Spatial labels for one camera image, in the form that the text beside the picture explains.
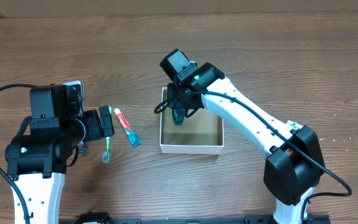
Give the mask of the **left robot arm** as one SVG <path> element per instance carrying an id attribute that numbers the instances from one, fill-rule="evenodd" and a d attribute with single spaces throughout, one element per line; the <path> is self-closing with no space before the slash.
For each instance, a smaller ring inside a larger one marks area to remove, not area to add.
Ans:
<path id="1" fill-rule="evenodd" d="M 111 107 L 84 111 L 84 97 L 79 81 L 31 88 L 31 115 L 5 151 L 16 223 L 58 223 L 68 159 L 79 144 L 114 134 Z"/>

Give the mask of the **blue mouthwash bottle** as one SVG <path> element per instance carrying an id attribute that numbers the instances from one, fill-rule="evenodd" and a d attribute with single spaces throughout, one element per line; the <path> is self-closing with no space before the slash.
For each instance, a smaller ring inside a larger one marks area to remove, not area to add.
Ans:
<path id="1" fill-rule="evenodd" d="M 186 109 L 172 109 L 172 118 L 175 125 L 182 125 L 185 115 Z"/>

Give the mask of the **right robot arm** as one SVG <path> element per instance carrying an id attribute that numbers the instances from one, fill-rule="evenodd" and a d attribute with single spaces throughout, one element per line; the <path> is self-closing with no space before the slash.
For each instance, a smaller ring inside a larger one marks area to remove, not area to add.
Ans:
<path id="1" fill-rule="evenodd" d="M 178 49 L 160 62 L 171 79 L 160 113 L 172 109 L 176 124 L 202 108 L 237 129 L 265 161 L 264 184 L 276 198 L 272 215 L 248 216 L 247 223 L 329 223 L 307 212 L 324 166 L 316 133 L 294 121 L 275 119 L 245 97 L 225 74 L 210 63 L 198 66 Z"/>

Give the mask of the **red Colgate toothpaste tube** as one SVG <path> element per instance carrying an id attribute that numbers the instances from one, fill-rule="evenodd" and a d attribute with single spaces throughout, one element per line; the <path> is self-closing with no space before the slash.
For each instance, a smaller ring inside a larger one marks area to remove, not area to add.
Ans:
<path id="1" fill-rule="evenodd" d="M 130 141 L 133 148 L 136 148 L 137 146 L 142 144 L 142 141 L 139 139 L 139 137 L 136 135 L 130 124 L 128 123 L 126 117 L 122 113 L 122 111 L 119 108 L 114 109 L 114 113 L 116 115 L 117 120 L 119 121 L 120 125 L 122 126 L 128 140 Z"/>

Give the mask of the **green Dettol soap packet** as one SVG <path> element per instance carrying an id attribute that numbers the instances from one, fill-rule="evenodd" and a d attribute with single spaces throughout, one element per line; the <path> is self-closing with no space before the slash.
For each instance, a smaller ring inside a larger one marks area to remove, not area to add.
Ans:
<path id="1" fill-rule="evenodd" d="M 290 125 L 294 130 L 299 131 L 303 126 L 295 121 L 288 120 L 287 124 Z"/>

